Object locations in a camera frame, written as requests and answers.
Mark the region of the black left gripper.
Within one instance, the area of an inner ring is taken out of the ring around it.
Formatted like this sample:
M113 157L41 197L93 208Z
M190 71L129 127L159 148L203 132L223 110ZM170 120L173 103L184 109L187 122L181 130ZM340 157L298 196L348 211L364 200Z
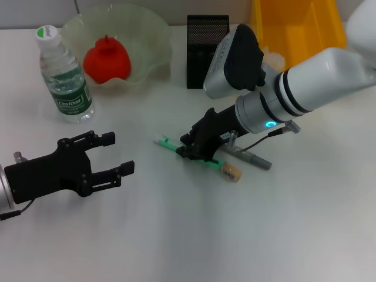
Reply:
M101 136L94 131L70 140L61 139L57 149L46 156L4 168L16 204L37 199L60 190L71 190L81 197L120 187L122 178L134 174L135 163L129 161L116 168L92 173L88 149L115 144L115 133Z

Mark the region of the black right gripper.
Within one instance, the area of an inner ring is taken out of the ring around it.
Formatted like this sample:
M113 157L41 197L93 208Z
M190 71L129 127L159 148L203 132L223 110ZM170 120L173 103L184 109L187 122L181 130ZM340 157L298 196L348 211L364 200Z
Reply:
M225 143L221 135L236 131L238 137L248 134L236 116L235 106L221 112L210 108L205 115L192 126L189 133L180 137L185 145L178 147L176 153L189 160L211 162L215 152Z

